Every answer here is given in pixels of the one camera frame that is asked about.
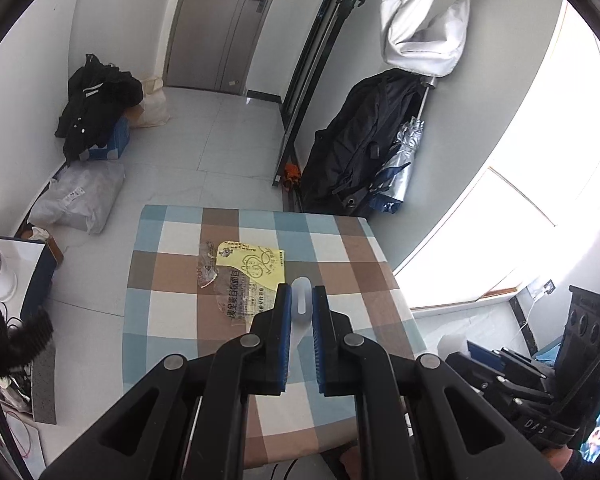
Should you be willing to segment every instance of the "brown door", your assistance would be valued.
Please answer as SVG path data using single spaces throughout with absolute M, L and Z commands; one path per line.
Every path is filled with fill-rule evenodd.
M 239 94 L 271 0 L 182 0 L 167 84 Z

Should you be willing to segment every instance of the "yellow paper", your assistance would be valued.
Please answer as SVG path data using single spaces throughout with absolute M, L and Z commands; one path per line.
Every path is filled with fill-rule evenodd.
M 233 267 L 270 290 L 285 282 L 285 251 L 243 244 L 222 242 L 218 246 L 216 265 Z

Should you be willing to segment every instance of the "blue box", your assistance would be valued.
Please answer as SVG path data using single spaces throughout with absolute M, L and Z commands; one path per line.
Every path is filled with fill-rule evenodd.
M 129 143 L 129 120 L 120 117 L 113 128 L 109 143 L 104 148 L 90 148 L 80 154 L 80 160 L 118 160 Z

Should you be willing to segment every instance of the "black backpack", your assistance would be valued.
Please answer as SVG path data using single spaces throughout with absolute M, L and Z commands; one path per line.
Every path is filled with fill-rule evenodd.
M 398 128 L 418 114 L 422 76 L 392 68 L 355 85 L 314 146 L 300 179 L 305 212 L 364 216 L 365 197 Z

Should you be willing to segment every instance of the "door lock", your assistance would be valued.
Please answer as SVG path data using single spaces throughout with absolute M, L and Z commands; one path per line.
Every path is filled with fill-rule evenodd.
M 250 0 L 251 2 L 260 2 L 256 8 L 256 12 L 262 12 L 264 7 L 267 5 L 268 0 Z

